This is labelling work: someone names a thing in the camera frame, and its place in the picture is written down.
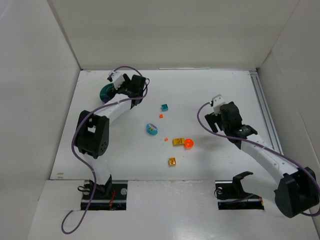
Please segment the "white wall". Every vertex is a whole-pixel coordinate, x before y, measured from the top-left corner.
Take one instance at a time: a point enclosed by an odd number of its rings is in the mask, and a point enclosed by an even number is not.
[[[79,67],[46,0],[0,1],[0,239],[27,239]]]
[[[299,0],[51,0],[84,69],[260,67]]]
[[[259,70],[283,151],[320,183],[320,1],[300,0]],[[320,233],[320,216],[314,218]]]

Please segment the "black bracket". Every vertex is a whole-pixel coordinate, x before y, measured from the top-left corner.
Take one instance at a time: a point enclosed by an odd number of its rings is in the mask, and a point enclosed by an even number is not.
[[[88,114],[89,111],[86,110],[80,113],[77,127]],[[87,153],[94,159],[103,155],[109,145],[109,118],[91,115],[80,128],[74,145],[80,153]]]
[[[80,192],[87,192],[87,198],[89,199],[90,196],[92,195],[92,192],[94,190],[94,182],[92,180],[89,180],[89,183],[85,184],[83,187],[79,186],[78,190]],[[93,195],[93,199],[95,200],[100,200],[100,199],[105,199],[106,197],[108,197],[111,193],[112,190],[112,177],[110,175],[108,181],[105,183],[105,185],[102,184],[97,184],[95,191],[94,191],[94,195]]]
[[[216,181],[215,182],[215,191],[216,197],[219,200],[227,200],[227,199],[243,199],[250,195],[244,191],[241,180],[246,176],[252,175],[253,173],[250,171],[242,172],[232,178],[231,181]]]
[[[106,95],[109,99],[112,99],[116,94],[124,94],[129,98],[141,98],[144,94],[144,88],[146,84],[146,78],[140,75],[133,75],[132,79],[127,74],[122,75],[124,82],[119,89],[114,87],[108,89]],[[142,99],[135,99],[131,101],[131,108],[142,102]]]
[[[314,171],[309,167],[305,169],[316,179]],[[301,169],[291,175],[285,174],[274,192],[275,204],[288,218],[293,218],[319,204],[316,186]]]
[[[239,109],[233,101],[228,104],[223,104],[220,107],[220,114],[215,115],[213,112],[205,115],[205,120],[214,133],[218,132],[217,124],[220,130],[224,131],[225,135],[230,137],[246,139],[249,135],[258,134],[251,126],[242,124]],[[229,141],[241,149],[240,140],[229,139]]]

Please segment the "blue toy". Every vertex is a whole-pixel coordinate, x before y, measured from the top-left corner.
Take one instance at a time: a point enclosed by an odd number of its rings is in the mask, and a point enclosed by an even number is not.
[[[146,125],[146,131],[149,133],[149,134],[151,134],[151,135],[157,135],[157,133],[158,133],[158,128],[155,126],[155,125],[153,125],[152,123],[149,123],[149,124],[147,124]]]
[[[166,111],[168,111],[168,109],[169,109],[167,104],[161,105],[161,108],[162,108],[162,111],[163,111],[163,112],[166,112]]]

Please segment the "small orange block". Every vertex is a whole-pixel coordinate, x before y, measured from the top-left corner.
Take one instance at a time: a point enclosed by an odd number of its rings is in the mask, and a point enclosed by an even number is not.
[[[192,139],[188,138],[186,140],[184,140],[184,147],[186,149],[190,149],[194,146],[194,141],[192,141]]]
[[[176,165],[176,159],[174,157],[169,158],[169,167],[174,167]]]

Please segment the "white table surface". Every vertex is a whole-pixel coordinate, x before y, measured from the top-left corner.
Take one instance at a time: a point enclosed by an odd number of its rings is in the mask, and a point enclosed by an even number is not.
[[[89,211],[79,229],[83,180],[46,181],[28,240],[316,240],[311,217],[263,210],[218,210],[214,181],[129,181],[127,210]]]
[[[71,140],[83,110],[101,106],[100,90],[108,84],[109,71],[82,71],[74,91],[51,179],[86,180],[89,169],[71,152]],[[129,76],[133,71],[125,71]],[[222,94],[226,102],[234,101],[245,124],[255,128],[270,144],[259,103],[248,71],[236,70],[144,70],[150,78],[149,92],[142,103],[125,112],[110,126],[109,146],[105,158],[114,180],[205,180],[231,179],[244,171],[267,172],[250,156],[226,139],[206,132],[197,121],[200,106]],[[161,111],[168,104],[169,110]],[[205,114],[213,112],[209,106]],[[158,127],[158,134],[146,132],[146,124]],[[172,139],[191,138],[194,147],[173,147]],[[168,166],[168,158],[176,166]]]

